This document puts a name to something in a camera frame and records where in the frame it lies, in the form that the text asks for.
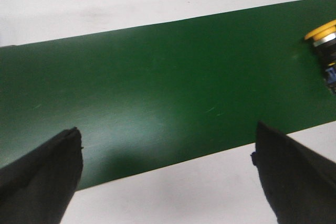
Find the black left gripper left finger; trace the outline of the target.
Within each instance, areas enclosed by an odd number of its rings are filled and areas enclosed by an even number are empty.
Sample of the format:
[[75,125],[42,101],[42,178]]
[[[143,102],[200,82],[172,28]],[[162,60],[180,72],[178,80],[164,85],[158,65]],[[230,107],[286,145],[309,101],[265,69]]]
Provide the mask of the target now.
[[1,168],[1,223],[60,223],[81,178],[81,144],[74,127]]

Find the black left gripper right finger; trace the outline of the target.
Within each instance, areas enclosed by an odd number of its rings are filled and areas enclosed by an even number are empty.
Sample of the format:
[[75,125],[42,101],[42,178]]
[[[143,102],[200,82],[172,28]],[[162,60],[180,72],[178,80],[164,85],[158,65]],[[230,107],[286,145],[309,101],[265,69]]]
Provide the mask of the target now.
[[278,223],[335,223],[335,162],[263,122],[251,160]]

